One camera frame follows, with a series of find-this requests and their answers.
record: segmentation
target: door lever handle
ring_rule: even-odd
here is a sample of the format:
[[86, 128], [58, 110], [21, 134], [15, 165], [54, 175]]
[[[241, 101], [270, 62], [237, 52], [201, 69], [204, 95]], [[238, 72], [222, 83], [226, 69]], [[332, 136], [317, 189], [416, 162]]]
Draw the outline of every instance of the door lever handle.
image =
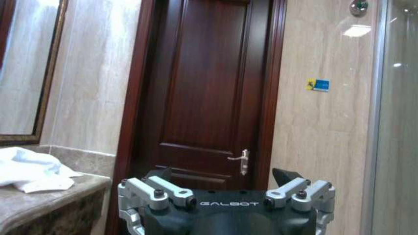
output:
[[241, 160], [241, 174], [246, 175], [249, 170], [249, 159], [250, 159], [250, 151], [245, 149], [242, 151], [242, 156], [238, 158], [228, 158], [230, 161], [238, 161]]
[[249, 157], [250, 157], [250, 151], [249, 151], [248, 149], [245, 149], [245, 150], [242, 151], [242, 156], [241, 156], [241, 157], [238, 157], [238, 158], [232, 158], [232, 157], [229, 157], [229, 160], [232, 160], [232, 161], [237, 161], [237, 160], [249, 160]]
[[230, 158], [230, 157], [229, 157], [229, 160], [232, 160], [232, 161], [249, 160], [249, 158], [245, 157], [245, 156], [241, 156], [240, 158]]

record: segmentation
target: marble countertop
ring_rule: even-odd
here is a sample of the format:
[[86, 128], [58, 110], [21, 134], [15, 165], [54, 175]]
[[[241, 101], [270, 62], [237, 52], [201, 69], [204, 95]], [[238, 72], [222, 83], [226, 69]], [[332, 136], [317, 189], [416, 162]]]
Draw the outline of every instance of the marble countertop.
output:
[[0, 187], [0, 235], [69, 203], [111, 186], [109, 177], [83, 175], [65, 191], [23, 193], [13, 186]]

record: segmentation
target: glass panel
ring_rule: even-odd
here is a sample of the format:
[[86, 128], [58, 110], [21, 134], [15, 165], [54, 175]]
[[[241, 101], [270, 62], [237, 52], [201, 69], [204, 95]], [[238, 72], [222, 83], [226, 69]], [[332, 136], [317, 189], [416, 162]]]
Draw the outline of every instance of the glass panel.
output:
[[0, 63], [0, 135], [31, 135], [61, 0], [0, 1], [15, 3], [15, 10], [7, 8], [3, 14], [11, 15], [11, 25], [0, 38], [6, 42]]
[[374, 235], [418, 234], [418, 0], [391, 0]]

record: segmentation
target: beige marble tile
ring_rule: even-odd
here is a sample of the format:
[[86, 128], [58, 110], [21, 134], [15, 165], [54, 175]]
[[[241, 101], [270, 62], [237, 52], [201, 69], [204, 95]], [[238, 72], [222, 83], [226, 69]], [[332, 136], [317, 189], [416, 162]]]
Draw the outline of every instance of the beige marble tile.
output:
[[67, 13], [66, 13], [66, 19], [65, 19], [65, 25], [63, 25], [63, 32], [61, 37], [61, 48], [59, 48], [59, 54], [58, 54], [58, 61], [54, 71], [54, 78], [53, 78], [53, 84], [51, 84], [51, 91], [50, 91], [50, 98], [49, 98], [49, 107], [46, 112], [46, 120], [45, 120], [45, 126], [43, 126], [43, 133], [41, 138], [41, 144], [51, 144], [53, 142], [53, 135], [54, 135], [54, 126], [55, 126], [55, 117], [59, 107], [59, 101], [61, 101], [61, 91], [63, 88], [63, 74], [66, 69], [66, 61], [67, 61], [67, 55], [69, 55], [69, 48], [71, 43], [71, 32], [74, 30], [74, 24], [71, 23], [74, 21], [75, 17], [75, 4], [77, 1], [70, 1], [67, 6]]
[[[377, 20], [369, 2], [364, 18], [350, 14], [349, 0], [288, 2], [272, 167], [334, 183], [336, 235], [360, 234]], [[344, 35], [353, 25], [370, 32]], [[329, 80], [330, 92], [306, 91], [309, 78]]]
[[70, 2], [45, 144], [117, 153], [139, 8]]

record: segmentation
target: white towel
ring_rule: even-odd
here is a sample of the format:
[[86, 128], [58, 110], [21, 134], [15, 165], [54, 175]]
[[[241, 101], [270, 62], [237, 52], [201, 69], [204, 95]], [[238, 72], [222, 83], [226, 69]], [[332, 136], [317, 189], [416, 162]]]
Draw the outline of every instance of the white towel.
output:
[[23, 192], [67, 190], [70, 177], [82, 176], [50, 154], [11, 147], [0, 149], [0, 187], [14, 184]]

